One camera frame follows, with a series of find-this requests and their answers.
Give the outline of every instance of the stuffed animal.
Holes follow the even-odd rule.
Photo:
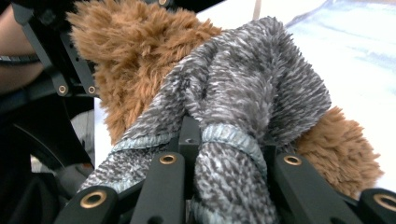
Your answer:
[[[305,156],[335,189],[352,197],[357,197],[363,189],[372,187],[382,175],[375,161],[378,155],[374,154],[373,148],[363,137],[362,127],[356,121],[346,120],[340,108],[335,107],[329,110],[329,93],[318,75],[299,55],[298,49],[292,45],[290,36],[284,31],[281,23],[276,20],[263,19],[253,21],[239,29],[221,31],[210,21],[198,21],[192,12],[179,10],[172,13],[157,5],[147,5],[138,0],[92,0],[77,3],[76,6],[77,13],[68,14],[68,19],[73,25],[72,37],[79,54],[96,63],[95,83],[102,99],[102,107],[108,114],[106,125],[112,143],[115,144],[113,152],[93,172],[83,188],[91,185],[108,185],[117,191],[123,191],[144,178],[149,168],[150,158],[153,154],[166,150],[166,148],[159,147],[160,143],[164,144],[166,139],[177,135],[179,116],[186,111],[201,121],[201,128],[206,130],[207,139],[209,139],[197,159],[197,181],[206,181],[210,178],[211,173],[203,172],[203,164],[213,160],[213,157],[208,157],[210,153],[218,152],[224,153],[218,156],[224,160],[239,158],[240,164],[246,164],[250,172],[253,172],[247,172],[244,175],[254,175],[257,185],[262,185],[262,188],[258,189],[261,193],[266,192],[265,184],[261,180],[265,178],[263,171],[265,164],[261,156],[257,153],[248,154],[227,149],[227,146],[233,145],[233,140],[224,136],[221,137],[226,139],[227,146],[210,142],[210,139],[213,139],[210,135],[211,128],[223,132],[241,133],[241,136],[247,139],[246,141],[258,147],[263,144],[262,134],[270,132],[277,137],[278,143],[281,143],[285,151],[295,151]],[[255,32],[266,32],[273,39],[268,40],[264,37],[263,39],[250,39],[249,35],[256,35]],[[282,53],[289,54],[289,60],[272,64],[279,60],[276,51],[280,49],[252,50],[243,56],[243,48],[236,49],[230,44],[235,43],[235,46],[241,45],[249,49],[251,43],[264,48],[268,46],[265,45],[265,41],[271,42],[272,47],[274,43],[282,46],[281,50],[284,50]],[[227,57],[227,52],[230,52],[233,57],[238,57],[238,60]],[[259,64],[248,63],[249,60],[244,60],[244,57],[249,59],[263,57],[267,61],[259,60],[264,64],[260,67]],[[234,64],[246,70],[238,69]],[[249,73],[251,77],[247,75],[250,68],[253,69],[252,73]],[[239,75],[230,79],[227,71],[233,76]],[[233,119],[224,119],[230,114],[219,110],[219,114],[224,118],[218,118],[215,113],[217,108],[234,108],[234,112],[243,110],[238,107],[238,104],[233,103],[232,99],[236,98],[225,98],[228,102],[219,102],[217,98],[210,98],[215,97],[216,94],[216,97],[222,97],[219,95],[221,89],[216,88],[218,84],[212,83],[216,81],[216,74],[212,74],[213,72],[224,76],[225,79],[219,77],[218,82],[219,85],[228,88],[224,89],[227,90],[225,92],[228,94],[227,97],[233,94],[238,97],[240,94],[245,94],[247,99],[256,97],[252,96],[251,91],[243,88],[243,85],[253,83],[252,80],[260,81],[259,83],[262,81],[261,86],[253,85],[252,90],[263,90],[262,87],[268,85],[266,89],[268,92],[261,93],[261,96],[257,98],[262,101],[257,108],[247,100],[246,108],[251,106],[251,111],[245,111],[246,114],[230,117]],[[304,80],[302,83],[318,87],[321,91],[308,94],[309,90],[302,89],[305,95],[298,95],[298,92],[293,90],[301,88],[301,83],[295,85],[287,81],[293,78],[278,77],[283,73],[285,73],[284,76],[297,74],[297,77],[302,73],[310,74],[311,79]],[[235,92],[239,93],[233,92],[234,86],[230,84],[236,80],[239,82],[234,83],[234,86],[242,85],[234,88]],[[281,96],[278,95],[276,98],[276,91],[282,93]],[[288,115],[285,102],[292,102],[293,97],[304,102],[303,98],[306,95],[311,95],[311,98],[306,98],[307,101],[312,100],[315,103],[304,104],[306,106],[304,108],[299,107],[301,114],[298,116],[295,113]],[[211,105],[207,105],[209,99],[202,101],[206,96],[211,100]],[[285,122],[288,118],[290,118],[290,123]],[[294,132],[285,133],[286,127],[292,128]],[[142,144],[142,139],[152,140],[152,144],[145,142],[139,146]],[[133,149],[138,147],[143,147],[145,150]],[[225,148],[224,151],[221,152],[219,147]],[[249,211],[243,209],[242,205],[238,207],[240,204],[235,204],[235,207],[240,210],[234,209],[234,214],[229,216],[224,215],[226,208],[217,210],[213,214],[210,204],[219,202],[205,197],[207,195],[202,181],[196,183],[196,188],[201,194],[199,195],[200,201],[195,202],[194,207],[197,211],[196,216],[201,217],[203,222],[232,221],[233,215],[246,217],[251,215]],[[265,197],[264,200],[267,200],[264,204],[271,208],[272,203],[268,201],[269,199]],[[265,213],[270,214],[268,215],[269,222],[276,221],[276,212],[273,209],[267,209]],[[255,217],[250,216],[250,218],[253,219],[246,219],[249,223],[255,222]]]

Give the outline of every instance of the brown fur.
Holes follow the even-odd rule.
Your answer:
[[[356,198],[383,174],[362,127],[346,120],[341,109],[329,110],[310,131],[297,140],[297,153],[307,158],[337,190]]]
[[[220,28],[195,14],[166,12],[137,0],[77,3],[68,14],[82,57],[97,63],[94,73],[112,144],[149,106],[163,78],[192,49]]]
[[[113,144],[148,107],[174,65],[220,34],[191,12],[170,14],[137,0],[80,2],[77,9],[68,14],[72,37],[82,57],[97,64],[94,76]],[[361,130],[336,107],[297,141],[298,153],[352,197],[382,175]]]

